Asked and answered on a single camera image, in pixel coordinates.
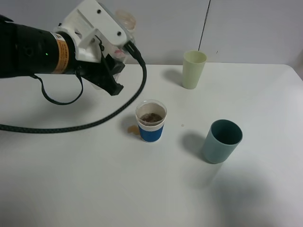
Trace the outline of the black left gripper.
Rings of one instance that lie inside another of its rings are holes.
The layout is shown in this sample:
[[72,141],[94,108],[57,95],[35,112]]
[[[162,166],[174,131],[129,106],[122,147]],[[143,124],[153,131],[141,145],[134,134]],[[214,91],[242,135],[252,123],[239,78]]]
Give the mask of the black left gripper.
[[111,96],[118,95],[124,88],[114,78],[114,75],[122,72],[124,64],[115,60],[109,54],[106,57],[101,54],[101,62],[86,62],[73,59],[71,61],[71,69],[81,85],[83,85],[82,79],[85,79],[105,90]]

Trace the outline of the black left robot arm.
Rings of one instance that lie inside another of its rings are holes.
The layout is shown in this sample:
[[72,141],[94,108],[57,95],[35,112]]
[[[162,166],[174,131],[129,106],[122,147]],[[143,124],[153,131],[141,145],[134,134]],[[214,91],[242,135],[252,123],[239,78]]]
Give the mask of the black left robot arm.
[[121,92],[123,86],[116,82],[114,74],[122,71],[122,62],[110,55],[102,55],[97,62],[79,61],[75,53],[72,39],[64,32],[52,33],[0,17],[1,78],[75,74],[111,96]]

